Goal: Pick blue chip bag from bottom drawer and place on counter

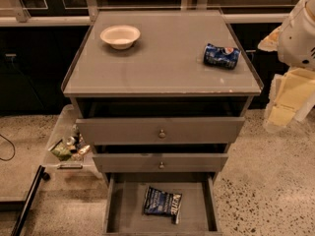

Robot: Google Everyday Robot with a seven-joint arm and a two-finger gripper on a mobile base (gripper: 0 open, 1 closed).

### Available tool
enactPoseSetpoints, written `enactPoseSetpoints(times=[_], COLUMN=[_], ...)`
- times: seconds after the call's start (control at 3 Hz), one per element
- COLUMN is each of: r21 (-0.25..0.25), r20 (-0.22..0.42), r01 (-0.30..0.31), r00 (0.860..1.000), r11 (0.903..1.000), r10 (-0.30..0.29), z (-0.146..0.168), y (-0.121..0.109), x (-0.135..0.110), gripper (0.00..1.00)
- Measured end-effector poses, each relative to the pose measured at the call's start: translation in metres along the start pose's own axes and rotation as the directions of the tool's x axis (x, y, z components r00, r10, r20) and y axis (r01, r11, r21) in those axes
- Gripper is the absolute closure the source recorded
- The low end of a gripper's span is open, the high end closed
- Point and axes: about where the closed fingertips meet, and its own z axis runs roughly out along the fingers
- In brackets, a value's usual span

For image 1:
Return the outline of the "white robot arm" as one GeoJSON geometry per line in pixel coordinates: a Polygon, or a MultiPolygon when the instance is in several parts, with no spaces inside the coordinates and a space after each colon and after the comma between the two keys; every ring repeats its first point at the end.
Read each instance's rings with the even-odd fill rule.
{"type": "Polygon", "coordinates": [[[264,114],[265,130],[275,133],[293,119],[301,122],[315,105],[315,0],[299,0],[258,48],[276,51],[288,65],[288,71],[271,82],[264,114]]]}

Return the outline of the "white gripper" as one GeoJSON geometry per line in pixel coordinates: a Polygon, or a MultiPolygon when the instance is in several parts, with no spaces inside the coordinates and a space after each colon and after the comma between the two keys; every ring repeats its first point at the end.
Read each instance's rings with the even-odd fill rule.
{"type": "MultiPolygon", "coordinates": [[[[280,27],[262,39],[258,48],[262,51],[278,50],[280,27]]],[[[315,72],[293,68],[283,76],[275,74],[272,79],[269,103],[265,109],[263,127],[269,133],[283,130],[298,112],[306,112],[314,106],[315,72]]]]}

